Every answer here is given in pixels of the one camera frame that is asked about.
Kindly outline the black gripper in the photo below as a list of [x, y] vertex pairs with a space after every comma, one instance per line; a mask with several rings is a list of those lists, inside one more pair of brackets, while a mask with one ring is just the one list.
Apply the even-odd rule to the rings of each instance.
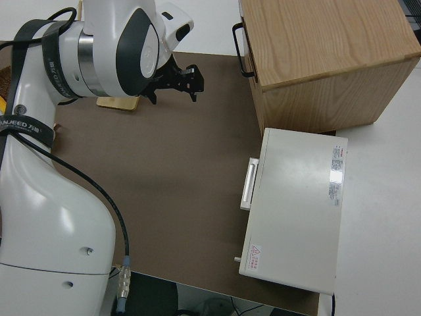
[[197, 65], [192, 64], [181, 69], [174, 55], [160, 67], [141, 96], [148, 97], [153, 105], [157, 104], [156, 90], [173, 89], [189, 94], [192, 102], [197, 101], [197, 93], [204, 92], [205, 81]]

